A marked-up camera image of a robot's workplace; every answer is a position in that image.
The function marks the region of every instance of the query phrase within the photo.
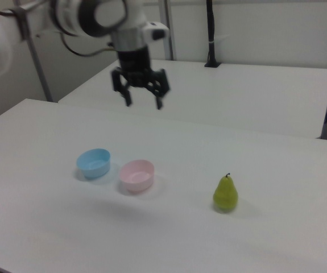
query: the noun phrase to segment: white table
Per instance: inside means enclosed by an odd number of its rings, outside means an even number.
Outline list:
[[[110,172],[86,181],[96,147]],[[130,195],[118,169],[156,169]],[[212,208],[219,179],[239,192]],[[327,141],[25,100],[0,116],[0,267],[10,272],[327,272]]]
[[[171,91],[161,111],[147,90],[131,90],[125,106],[113,92],[110,71],[115,62],[59,102],[236,129],[317,138],[327,107],[327,69],[152,61],[167,71]]]

